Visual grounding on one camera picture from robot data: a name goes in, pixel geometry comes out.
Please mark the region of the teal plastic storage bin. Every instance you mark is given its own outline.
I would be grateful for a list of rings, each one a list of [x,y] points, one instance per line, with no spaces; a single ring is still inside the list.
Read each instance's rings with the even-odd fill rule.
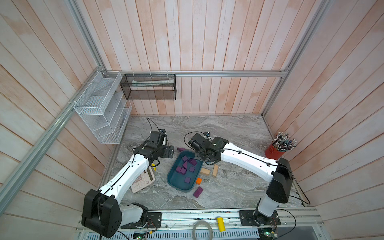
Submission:
[[[167,183],[181,192],[189,192],[194,187],[203,162],[195,159],[195,153],[182,151],[167,175]]]

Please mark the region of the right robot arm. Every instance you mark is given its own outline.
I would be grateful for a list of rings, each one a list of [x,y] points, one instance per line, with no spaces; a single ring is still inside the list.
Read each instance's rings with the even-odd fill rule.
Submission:
[[[288,160],[268,159],[245,151],[226,139],[202,136],[199,133],[186,145],[195,151],[195,156],[208,165],[223,161],[242,167],[269,183],[266,193],[256,209],[247,217],[240,214],[243,226],[272,225],[279,223],[277,207],[289,201],[294,175]]]

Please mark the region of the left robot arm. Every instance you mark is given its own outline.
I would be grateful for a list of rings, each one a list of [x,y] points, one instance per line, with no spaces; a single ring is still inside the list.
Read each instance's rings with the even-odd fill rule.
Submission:
[[[134,181],[149,167],[157,167],[160,159],[171,159],[174,146],[168,145],[166,130],[151,131],[149,137],[133,151],[127,164],[104,186],[85,195],[82,226],[101,237],[112,237],[121,226],[147,228],[147,207],[132,203],[121,206],[122,199]]]

